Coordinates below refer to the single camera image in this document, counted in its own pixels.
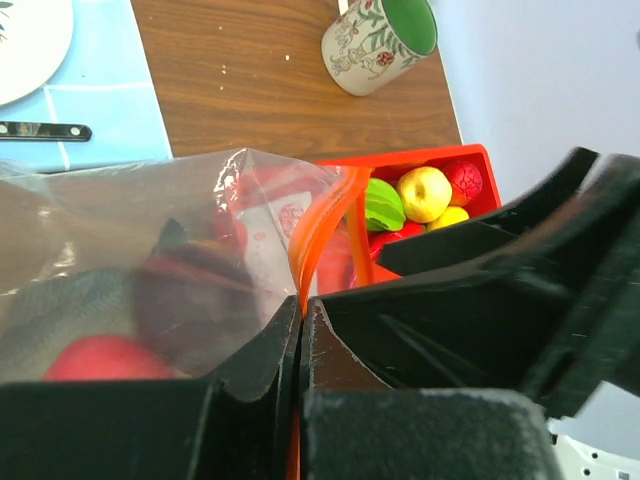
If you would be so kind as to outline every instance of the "wooden table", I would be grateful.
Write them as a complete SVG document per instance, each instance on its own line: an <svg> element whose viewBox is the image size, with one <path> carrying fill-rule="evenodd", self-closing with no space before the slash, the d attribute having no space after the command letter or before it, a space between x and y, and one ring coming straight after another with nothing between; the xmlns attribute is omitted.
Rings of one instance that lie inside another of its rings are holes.
<svg viewBox="0 0 640 480"><path fill-rule="evenodd" d="M177 156L250 146L321 160L458 144L437 54L353 97L322 63L337 0L134 0Z"/></svg>

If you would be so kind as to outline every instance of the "plastic bag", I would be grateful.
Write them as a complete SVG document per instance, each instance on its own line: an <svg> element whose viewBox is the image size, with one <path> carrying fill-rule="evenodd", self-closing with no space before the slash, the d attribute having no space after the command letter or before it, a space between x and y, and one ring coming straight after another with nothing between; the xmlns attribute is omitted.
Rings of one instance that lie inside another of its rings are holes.
<svg viewBox="0 0 640 480"><path fill-rule="evenodd" d="M52 176L5 167L0 382L206 374L296 288L316 293L318 251L344 238L368 178L248 149Z"/></svg>

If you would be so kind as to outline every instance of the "knife handle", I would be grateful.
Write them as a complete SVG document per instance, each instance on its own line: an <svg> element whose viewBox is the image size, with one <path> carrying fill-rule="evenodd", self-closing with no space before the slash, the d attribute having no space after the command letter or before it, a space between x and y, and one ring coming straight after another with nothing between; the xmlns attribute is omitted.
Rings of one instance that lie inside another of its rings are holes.
<svg viewBox="0 0 640 480"><path fill-rule="evenodd" d="M86 125L0 121L0 140L86 142L91 134Z"/></svg>

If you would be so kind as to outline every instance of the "yellow apple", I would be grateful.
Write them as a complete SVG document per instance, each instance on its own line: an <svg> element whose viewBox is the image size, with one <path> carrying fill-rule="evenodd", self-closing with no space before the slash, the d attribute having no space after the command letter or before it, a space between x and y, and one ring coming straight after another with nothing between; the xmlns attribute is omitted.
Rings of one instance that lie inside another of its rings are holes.
<svg viewBox="0 0 640 480"><path fill-rule="evenodd" d="M409 220L429 223L442 215L451 201L453 189L437 168L420 167L405 173L396 190Z"/></svg>

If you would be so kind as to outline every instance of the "mug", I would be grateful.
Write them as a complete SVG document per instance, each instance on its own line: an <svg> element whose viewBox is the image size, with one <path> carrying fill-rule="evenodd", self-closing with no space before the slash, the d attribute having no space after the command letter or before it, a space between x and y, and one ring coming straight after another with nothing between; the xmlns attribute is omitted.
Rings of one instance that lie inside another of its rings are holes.
<svg viewBox="0 0 640 480"><path fill-rule="evenodd" d="M331 78L352 95L368 95L436 48L426 0L357 0L322 37Z"/></svg>

